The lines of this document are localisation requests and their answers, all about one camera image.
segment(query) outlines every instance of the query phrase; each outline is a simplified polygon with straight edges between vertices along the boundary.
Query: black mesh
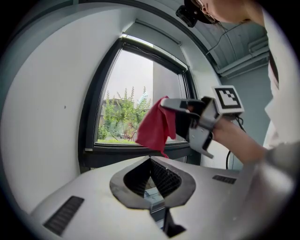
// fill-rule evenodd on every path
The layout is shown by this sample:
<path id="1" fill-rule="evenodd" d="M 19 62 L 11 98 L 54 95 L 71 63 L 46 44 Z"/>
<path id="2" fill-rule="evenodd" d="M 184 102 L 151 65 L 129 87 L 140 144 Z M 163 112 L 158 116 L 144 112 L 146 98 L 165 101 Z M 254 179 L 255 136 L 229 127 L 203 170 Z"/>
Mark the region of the black mesh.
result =
<path id="1" fill-rule="evenodd" d="M 131 191 L 144 198 L 146 184 L 150 177 L 150 161 L 145 161 L 124 176 L 124 183 Z"/>
<path id="2" fill-rule="evenodd" d="M 124 176 L 124 183 L 131 191 L 144 197 L 149 177 L 163 197 L 167 197 L 181 184 L 181 178 L 158 162 L 149 159 Z"/>
<path id="3" fill-rule="evenodd" d="M 165 198 L 181 184 L 181 177 L 151 159 L 151 178 L 160 194 Z"/>

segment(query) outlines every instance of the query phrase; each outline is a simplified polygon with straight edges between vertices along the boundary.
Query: metal pipe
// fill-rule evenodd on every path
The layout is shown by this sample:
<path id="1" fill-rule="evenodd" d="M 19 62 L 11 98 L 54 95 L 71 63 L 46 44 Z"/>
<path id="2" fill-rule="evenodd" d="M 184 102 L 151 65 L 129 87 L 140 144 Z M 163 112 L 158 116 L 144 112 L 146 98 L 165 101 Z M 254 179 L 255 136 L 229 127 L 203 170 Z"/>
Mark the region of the metal pipe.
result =
<path id="1" fill-rule="evenodd" d="M 239 59 L 239 60 L 237 60 L 237 61 L 235 61 L 235 62 L 233 62 L 233 63 L 231 63 L 231 64 L 229 64 L 229 65 L 227 65 L 226 67 L 224 67 L 224 68 L 222 68 L 222 69 L 220 69 L 220 70 L 217 70 L 217 73 L 222 74 L 222 73 L 224 73 L 225 71 L 228 71 L 228 70 L 230 70 L 231 68 L 234 68 L 234 67 L 236 67 L 237 65 L 239 65 L 239 64 L 241 64 L 241 63 L 243 63 L 243 62 L 246 62 L 246 61 L 248 61 L 248 60 L 251 60 L 252 58 L 254 58 L 254 57 L 256 57 L 256 56 L 258 56 L 258 55 L 260 55 L 260 54 L 262 54 L 262 53 L 266 53 L 266 52 L 268 52 L 268 51 L 269 51 L 269 47 L 268 47 L 268 46 L 267 46 L 267 47 L 263 47 L 262 49 L 257 50 L 257 51 L 255 51 L 255 52 L 253 52 L 253 53 L 251 53 L 251 54 L 248 54 L 248 55 L 246 55 L 245 57 L 243 57 L 243 58 L 241 58 L 241 59 Z"/>
<path id="2" fill-rule="evenodd" d="M 232 78 L 237 77 L 237 76 L 240 76 L 240 75 L 242 75 L 242 74 L 244 74 L 244 73 L 250 72 L 250 71 L 252 71 L 252 70 L 255 70 L 255 69 L 264 67 L 264 66 L 266 66 L 266 65 L 268 65 L 268 64 L 269 64 L 268 62 L 263 63 L 263 64 L 261 64 L 261 65 L 259 65 L 259 66 L 253 67 L 253 68 L 248 69 L 248 70 L 246 70 L 246 71 L 244 71 L 244 72 L 241 72 L 241 73 L 238 73 L 238 74 L 233 75 L 233 76 L 231 76 L 231 77 L 228 77 L 227 80 L 232 79 Z"/>
<path id="3" fill-rule="evenodd" d="M 222 36 L 224 36 L 225 34 L 227 34 L 229 31 L 231 31 L 231 30 L 237 28 L 238 26 L 241 26 L 242 24 L 244 24 L 244 23 L 240 23 L 239 25 L 236 25 L 236 26 L 234 26 L 233 28 L 229 29 L 228 31 L 224 32 L 224 33 L 221 35 L 221 37 L 219 38 L 217 44 L 216 44 L 214 47 L 212 47 L 211 49 L 209 49 L 208 52 L 205 54 L 205 56 L 207 56 L 211 51 L 215 50 L 216 47 L 219 46 Z"/>
<path id="4" fill-rule="evenodd" d="M 262 47 L 268 46 L 268 44 L 269 44 L 269 41 L 261 42 L 261 43 L 255 45 L 255 46 L 253 46 L 252 48 L 249 48 L 249 52 L 253 53 L 253 52 L 261 49 Z"/>
<path id="5" fill-rule="evenodd" d="M 255 45 L 261 43 L 261 42 L 265 42 L 265 41 L 268 41 L 268 36 L 263 36 L 261 37 L 260 39 L 257 39 L 251 43 L 248 44 L 248 49 L 251 49 L 252 47 L 254 47 Z"/>
<path id="6" fill-rule="evenodd" d="M 246 61 L 246 62 L 244 62 L 244 63 L 242 63 L 242 64 L 239 64 L 238 66 L 235 66 L 235 67 L 231 68 L 230 70 L 228 70 L 228 71 L 226 71 L 226 72 L 223 72 L 223 73 L 221 74 L 221 76 L 222 76 L 222 77 L 225 77 L 225 76 L 227 76 L 227 75 L 229 75 L 229 74 L 231 74 L 231 73 L 234 73 L 235 71 L 240 70 L 240 69 L 242 69 L 242 68 L 244 68 L 244 67 L 246 67 L 246 66 L 248 66 L 248 65 L 250 65 L 250 64 L 252 64 L 252 63 L 255 63 L 255 62 L 257 62 L 257 61 L 259 61 L 259 60 L 261 60 L 261 59 L 267 58 L 268 56 L 269 56 L 269 53 L 268 53 L 268 52 L 265 52 L 265 53 L 263 53 L 263 54 L 261 54 L 261 55 L 255 57 L 255 58 L 253 58 L 253 59 L 251 59 L 251 60 L 249 60 L 249 61 Z"/>

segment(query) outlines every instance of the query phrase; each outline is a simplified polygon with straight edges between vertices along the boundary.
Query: green foliage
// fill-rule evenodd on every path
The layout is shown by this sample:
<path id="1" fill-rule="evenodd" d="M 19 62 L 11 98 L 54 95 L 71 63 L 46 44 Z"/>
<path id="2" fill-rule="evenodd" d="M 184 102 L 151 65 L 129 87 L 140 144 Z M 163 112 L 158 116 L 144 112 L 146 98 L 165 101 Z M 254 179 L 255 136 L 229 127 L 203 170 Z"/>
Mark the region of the green foliage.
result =
<path id="1" fill-rule="evenodd" d="M 114 96 L 110 99 L 109 92 L 107 92 L 106 106 L 103 106 L 105 123 L 99 126 L 98 139 L 104 140 L 108 135 L 111 135 L 115 141 L 119 141 L 117 136 L 127 138 L 128 142 L 132 141 L 139 124 L 150 109 L 151 103 L 151 99 L 147 100 L 146 88 L 144 87 L 143 95 L 135 106 L 134 91 L 135 88 L 132 87 L 129 97 L 127 89 L 125 89 L 124 97 L 117 92 L 119 99 L 115 99 Z"/>
<path id="2" fill-rule="evenodd" d="M 133 141 L 129 141 L 129 140 L 116 140 L 116 139 L 109 139 L 109 140 L 101 140 L 101 139 L 98 139 L 98 143 L 117 143 L 117 144 L 120 144 L 120 143 L 123 143 L 123 144 L 136 144 L 135 142 Z"/>
<path id="3" fill-rule="evenodd" d="M 100 140 L 104 140 L 108 135 L 108 131 L 106 130 L 105 126 L 99 126 L 98 128 L 98 138 Z"/>

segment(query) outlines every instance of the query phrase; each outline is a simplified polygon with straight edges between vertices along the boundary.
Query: grass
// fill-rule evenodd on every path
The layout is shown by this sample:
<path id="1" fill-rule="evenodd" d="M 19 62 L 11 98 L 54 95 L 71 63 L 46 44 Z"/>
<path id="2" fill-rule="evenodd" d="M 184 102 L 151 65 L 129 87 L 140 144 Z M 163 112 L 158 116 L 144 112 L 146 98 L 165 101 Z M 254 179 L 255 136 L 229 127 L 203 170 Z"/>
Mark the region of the grass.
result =
<path id="1" fill-rule="evenodd" d="M 128 141 L 127 139 L 124 139 L 124 140 L 116 140 L 116 139 L 110 139 L 110 140 L 101 140 L 101 139 L 98 139 L 97 141 L 98 143 L 116 143 L 116 144 L 137 144 L 133 141 Z"/>

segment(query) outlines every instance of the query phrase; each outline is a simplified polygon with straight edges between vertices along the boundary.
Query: black cable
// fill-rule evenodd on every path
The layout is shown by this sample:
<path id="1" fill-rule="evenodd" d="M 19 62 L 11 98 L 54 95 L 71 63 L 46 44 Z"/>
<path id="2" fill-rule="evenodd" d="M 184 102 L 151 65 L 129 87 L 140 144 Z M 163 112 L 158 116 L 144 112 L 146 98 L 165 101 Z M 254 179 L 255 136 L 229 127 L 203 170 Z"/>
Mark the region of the black cable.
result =
<path id="1" fill-rule="evenodd" d="M 241 26 L 242 24 L 244 24 L 244 22 L 240 23 L 239 25 L 234 26 L 233 28 L 229 29 L 228 31 L 226 31 L 225 33 L 223 33 L 218 41 L 218 43 L 216 45 L 214 45 L 211 49 L 208 50 L 208 52 L 205 54 L 205 56 L 207 56 L 212 50 L 214 50 L 220 43 L 222 36 L 224 36 L 226 33 L 230 32 L 231 30 Z"/>
<path id="2" fill-rule="evenodd" d="M 228 41 L 229 41 L 229 43 L 230 43 L 230 45 L 231 45 L 231 48 L 232 48 L 232 50 L 233 50 L 233 53 L 234 53 L 235 59 L 237 60 L 238 58 L 236 57 L 236 53 L 235 53 L 235 49 L 234 49 L 234 47 L 233 47 L 233 44 L 232 44 L 232 42 L 231 42 L 230 38 L 228 37 L 228 34 L 226 34 L 226 36 L 227 36 L 227 38 L 228 38 Z"/>
<path id="3" fill-rule="evenodd" d="M 244 129 L 244 127 L 243 127 L 244 120 L 243 120 L 241 117 L 239 117 L 239 116 L 236 116 L 235 119 L 236 119 L 236 121 L 238 122 L 238 125 L 240 126 L 240 128 L 241 128 L 244 132 L 246 132 L 245 129 Z M 228 169 L 228 161 L 229 161 L 229 155 L 230 155 L 230 153 L 231 153 L 231 151 L 228 152 L 227 157 L 226 157 L 226 169 Z"/>
<path id="4" fill-rule="evenodd" d="M 228 152 L 227 154 L 227 157 L 226 157 L 226 169 L 228 169 L 228 159 L 229 159 L 229 155 L 230 155 L 230 151 Z"/>

